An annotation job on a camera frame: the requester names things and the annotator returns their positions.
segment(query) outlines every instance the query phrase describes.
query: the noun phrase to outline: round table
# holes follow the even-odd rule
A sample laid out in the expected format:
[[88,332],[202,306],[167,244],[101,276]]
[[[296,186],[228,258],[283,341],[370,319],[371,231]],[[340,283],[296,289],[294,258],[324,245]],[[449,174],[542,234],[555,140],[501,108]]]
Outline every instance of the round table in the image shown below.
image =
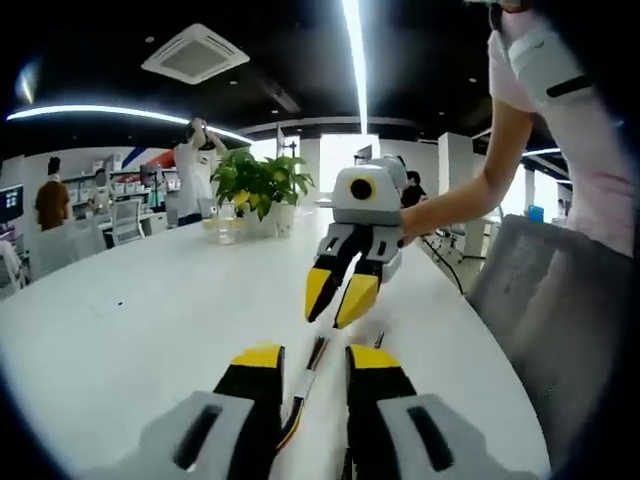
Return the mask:
[[[1,302],[5,375],[45,446],[72,473],[116,462],[146,424],[193,391],[211,391],[229,361],[258,343],[285,346],[289,402],[341,298],[318,322],[304,320],[306,275],[330,213],[300,215],[288,239],[227,246],[207,242],[199,224],[179,228],[82,260]],[[380,328],[382,348],[419,394],[437,394],[477,427],[505,468],[544,477],[535,412],[491,333],[419,248],[403,255],[374,308],[331,341],[272,477],[336,478],[346,443],[344,348]]]

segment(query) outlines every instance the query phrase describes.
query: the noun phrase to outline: ceiling light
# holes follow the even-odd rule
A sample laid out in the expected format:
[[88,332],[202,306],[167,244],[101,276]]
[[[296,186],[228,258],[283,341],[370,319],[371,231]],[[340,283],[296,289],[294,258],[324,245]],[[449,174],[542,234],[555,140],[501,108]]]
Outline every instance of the ceiling light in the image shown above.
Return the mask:
[[[163,122],[177,123],[178,125],[187,125],[189,120],[180,117],[173,117],[163,113],[148,112],[146,110],[136,110],[134,108],[109,107],[105,105],[56,105],[51,107],[31,108],[21,112],[12,113],[6,118],[6,121],[17,120],[19,118],[36,117],[38,115],[47,115],[51,113],[77,113],[77,112],[95,112],[95,113],[115,113],[118,115],[131,115],[134,117],[153,118],[162,120]],[[222,136],[234,138],[241,142],[253,144],[253,140],[238,135],[227,130],[216,127],[207,127],[208,130],[218,133]]]
[[549,153],[560,153],[559,148],[543,148],[542,150],[533,150],[531,152],[524,152],[523,157],[531,157],[533,155],[547,155]]
[[342,0],[342,9],[347,21],[351,59],[356,77],[358,91],[358,110],[360,111],[360,133],[367,134],[367,71],[364,61],[364,44],[362,26],[360,24],[360,5],[358,0]]

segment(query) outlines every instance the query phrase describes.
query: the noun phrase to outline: robotic hand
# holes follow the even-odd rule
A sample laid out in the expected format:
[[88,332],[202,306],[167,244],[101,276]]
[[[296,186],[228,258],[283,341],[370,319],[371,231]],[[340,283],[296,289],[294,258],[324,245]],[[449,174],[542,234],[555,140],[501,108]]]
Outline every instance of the robotic hand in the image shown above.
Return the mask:
[[375,303],[380,285],[400,266],[402,163],[385,156],[343,169],[333,190],[333,219],[307,277],[305,317],[314,322],[331,303],[349,264],[362,254],[342,298],[334,327],[344,328]]

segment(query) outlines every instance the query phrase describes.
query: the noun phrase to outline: ceiling air conditioner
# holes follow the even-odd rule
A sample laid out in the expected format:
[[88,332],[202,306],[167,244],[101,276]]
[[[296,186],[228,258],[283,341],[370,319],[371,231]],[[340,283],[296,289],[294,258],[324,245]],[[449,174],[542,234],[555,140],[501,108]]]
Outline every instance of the ceiling air conditioner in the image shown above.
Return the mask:
[[204,25],[191,25],[149,57],[142,68],[189,85],[249,61],[249,57]]

